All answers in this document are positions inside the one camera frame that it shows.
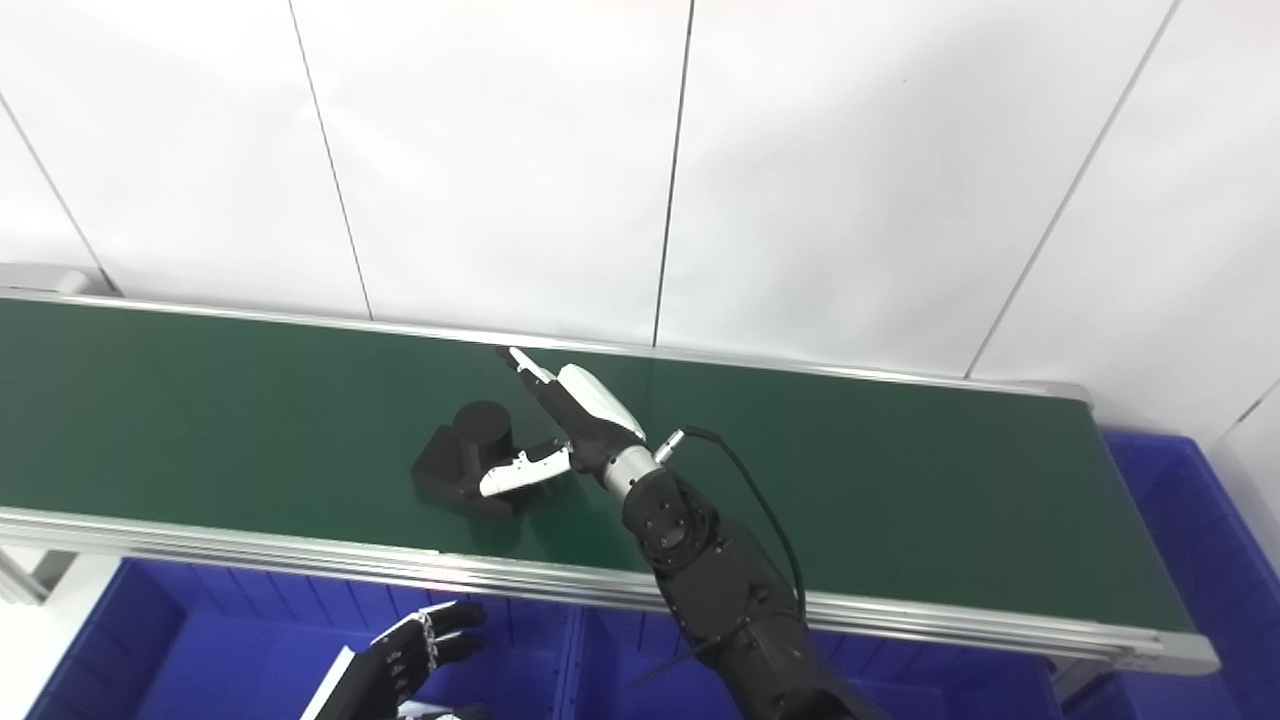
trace blue plastic crate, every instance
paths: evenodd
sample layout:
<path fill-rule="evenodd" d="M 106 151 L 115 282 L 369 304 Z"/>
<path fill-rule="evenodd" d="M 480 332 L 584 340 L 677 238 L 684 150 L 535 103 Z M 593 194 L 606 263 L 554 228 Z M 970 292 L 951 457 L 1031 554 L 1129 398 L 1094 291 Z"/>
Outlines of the blue plastic crate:
<path fill-rule="evenodd" d="M 668 615 L 589 609 L 577 692 L 563 720 L 737 717 L 719 679 L 694 660 L 639 688 L 627 684 L 687 651 Z M 815 633 L 837 670 L 897 720 L 1061 717 L 1038 657 L 897 639 Z"/>
<path fill-rule="evenodd" d="M 460 596 L 328 578 L 127 560 L 28 720 L 296 719 L 343 644 Z M 736 717 L 667 615 L 475 596 L 489 647 L 419 700 L 486 702 L 498 720 Z M 896 720 L 1060 719 L 1036 657 L 819 633 L 836 666 Z"/>
<path fill-rule="evenodd" d="M 1196 626 L 1222 670 L 1206 678 L 1117 673 L 1071 720 L 1280 717 L 1280 579 L 1197 445 L 1106 433 L 1120 473 Z"/>

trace robotic hand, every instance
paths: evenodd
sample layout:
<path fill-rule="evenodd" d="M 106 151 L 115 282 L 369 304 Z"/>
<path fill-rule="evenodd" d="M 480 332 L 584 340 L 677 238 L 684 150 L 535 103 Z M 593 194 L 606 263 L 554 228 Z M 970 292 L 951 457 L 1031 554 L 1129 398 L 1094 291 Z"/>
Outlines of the robotic hand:
<path fill-rule="evenodd" d="M 484 706 L 448 708 L 410 700 L 436 667 L 484 647 L 484 635 L 463 630 L 484 621 L 480 603 L 445 602 L 410 614 L 366 650 L 343 647 L 302 720 L 485 720 Z"/>
<path fill-rule="evenodd" d="M 586 370 L 567 365 L 553 375 L 518 348 L 498 354 L 567 442 L 490 469 L 481 495 L 568 468 L 591 475 L 621 502 L 622 525 L 636 537 L 686 642 L 721 676 L 745 719 L 890 720 L 814 646 L 795 589 L 750 530 L 663 465 L 685 430 L 650 454 L 640 424 Z"/>

